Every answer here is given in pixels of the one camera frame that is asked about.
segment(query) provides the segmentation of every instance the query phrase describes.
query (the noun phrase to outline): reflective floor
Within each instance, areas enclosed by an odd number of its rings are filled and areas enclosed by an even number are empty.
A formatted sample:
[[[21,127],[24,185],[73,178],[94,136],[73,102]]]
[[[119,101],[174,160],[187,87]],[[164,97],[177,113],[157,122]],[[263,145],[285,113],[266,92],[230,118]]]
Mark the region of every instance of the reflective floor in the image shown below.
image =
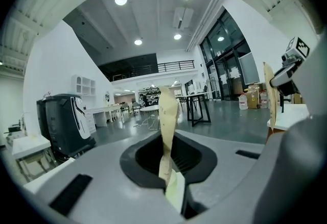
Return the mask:
[[[183,110],[180,105],[179,108],[180,113],[177,122],[177,129],[179,130],[232,141],[261,144],[266,142],[269,109],[240,110],[238,102],[208,102],[211,123],[198,123],[192,127],[191,122],[187,120],[186,104],[183,104]],[[203,104],[202,108],[204,119],[206,119]],[[137,113],[135,117],[132,115],[129,118],[127,113],[125,113],[121,120],[116,120],[113,123],[109,122],[107,127],[97,128],[97,131],[93,133],[92,136],[97,141],[97,145],[103,145],[145,134],[149,131],[153,131],[149,130],[146,124],[147,118],[151,114],[152,113],[143,113],[141,115]],[[155,115],[156,120],[149,120],[149,127],[151,129],[157,129],[158,126],[158,113]]]

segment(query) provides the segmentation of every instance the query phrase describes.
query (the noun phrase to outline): balcony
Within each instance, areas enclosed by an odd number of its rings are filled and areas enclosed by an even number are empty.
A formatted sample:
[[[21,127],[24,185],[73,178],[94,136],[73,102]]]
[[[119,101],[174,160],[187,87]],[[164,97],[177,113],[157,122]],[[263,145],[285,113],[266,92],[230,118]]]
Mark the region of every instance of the balcony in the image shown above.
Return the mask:
[[[107,73],[106,71],[100,68],[104,76],[111,82],[131,77],[143,76],[147,74],[188,69],[194,69],[194,60],[144,65],[129,70],[117,71],[115,73]]]

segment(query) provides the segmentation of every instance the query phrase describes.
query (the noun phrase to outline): white wall shelf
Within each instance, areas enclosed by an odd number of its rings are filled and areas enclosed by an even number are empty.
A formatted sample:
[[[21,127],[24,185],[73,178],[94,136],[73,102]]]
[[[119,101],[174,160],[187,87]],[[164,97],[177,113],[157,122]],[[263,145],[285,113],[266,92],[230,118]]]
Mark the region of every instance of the white wall shelf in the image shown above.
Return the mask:
[[[81,96],[96,96],[96,82],[79,75],[72,76],[72,91]]]

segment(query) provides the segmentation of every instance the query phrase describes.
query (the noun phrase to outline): plastic jug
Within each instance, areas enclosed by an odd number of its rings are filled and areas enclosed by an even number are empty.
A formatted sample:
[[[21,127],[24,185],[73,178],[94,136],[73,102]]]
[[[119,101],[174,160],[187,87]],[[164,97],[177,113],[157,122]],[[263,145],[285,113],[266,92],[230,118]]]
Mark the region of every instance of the plastic jug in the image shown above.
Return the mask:
[[[239,96],[239,107],[240,110],[246,110],[247,107],[247,97],[244,95],[244,93]]]
[[[268,94],[267,94],[266,90],[264,90],[260,93],[260,99],[261,99],[261,108],[267,108],[268,107]]]

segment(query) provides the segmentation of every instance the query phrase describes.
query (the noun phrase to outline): ceiling light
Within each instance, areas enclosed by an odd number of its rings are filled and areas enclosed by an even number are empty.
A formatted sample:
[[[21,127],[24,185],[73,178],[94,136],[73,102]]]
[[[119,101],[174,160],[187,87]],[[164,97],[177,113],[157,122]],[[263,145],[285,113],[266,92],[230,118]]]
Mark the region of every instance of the ceiling light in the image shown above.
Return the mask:
[[[127,3],[127,0],[114,0],[114,1],[119,6],[123,6],[125,3]]]
[[[175,40],[179,40],[181,37],[182,37],[182,36],[181,36],[180,34],[176,34],[176,35],[174,36],[174,39],[175,39]]]
[[[142,41],[141,40],[136,40],[135,42],[134,42],[136,45],[141,45],[142,44]]]

